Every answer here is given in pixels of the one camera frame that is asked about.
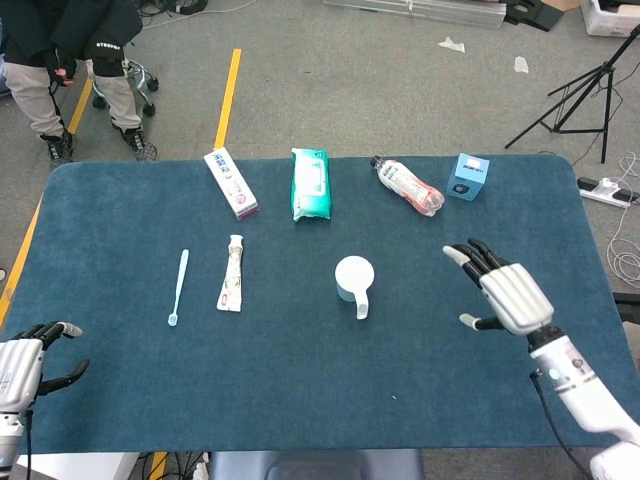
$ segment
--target toothpaste box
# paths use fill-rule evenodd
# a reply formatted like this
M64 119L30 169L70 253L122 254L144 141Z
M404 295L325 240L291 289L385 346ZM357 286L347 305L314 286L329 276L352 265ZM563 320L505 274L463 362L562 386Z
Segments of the toothpaste box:
M204 161L238 220L258 210L256 197L226 148L214 150L204 157Z
M473 200L482 189L489 170L489 160L461 153L447 183L447 195Z

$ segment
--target power strip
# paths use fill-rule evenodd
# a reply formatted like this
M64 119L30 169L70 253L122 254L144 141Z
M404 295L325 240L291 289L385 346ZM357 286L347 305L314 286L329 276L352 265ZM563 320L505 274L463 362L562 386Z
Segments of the power strip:
M580 196L620 208L627 208L630 203L640 199L640 194L620 188L616 182L607 177L599 182L592 178L580 177L578 187Z

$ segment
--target white toothbrush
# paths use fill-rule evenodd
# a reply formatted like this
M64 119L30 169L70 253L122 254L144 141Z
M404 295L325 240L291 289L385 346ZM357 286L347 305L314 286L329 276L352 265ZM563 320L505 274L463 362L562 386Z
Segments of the white toothbrush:
M180 293L182 293L182 283L184 282L184 274L187 271L187 262L189 261L189 250L186 248L182 251L180 257L180 270L178 270L178 282L176 283L176 303L173 305L173 313L169 315L169 325L175 327L178 323L178 302L180 302Z

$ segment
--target small blue box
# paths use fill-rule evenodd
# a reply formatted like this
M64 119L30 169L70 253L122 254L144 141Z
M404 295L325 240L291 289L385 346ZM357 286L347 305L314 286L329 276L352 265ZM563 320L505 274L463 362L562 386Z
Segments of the small blue box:
M461 153L447 183L447 195L473 200L484 185L489 160Z

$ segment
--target person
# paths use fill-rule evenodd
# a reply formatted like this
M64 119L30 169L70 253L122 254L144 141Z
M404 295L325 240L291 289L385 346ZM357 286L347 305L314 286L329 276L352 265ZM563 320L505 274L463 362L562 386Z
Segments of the person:
M136 160L156 160L122 66L124 45L142 30L134 0L0 0L7 87L47 143L51 169L71 162L73 138L51 86L74 83L76 59L104 94L111 123Z

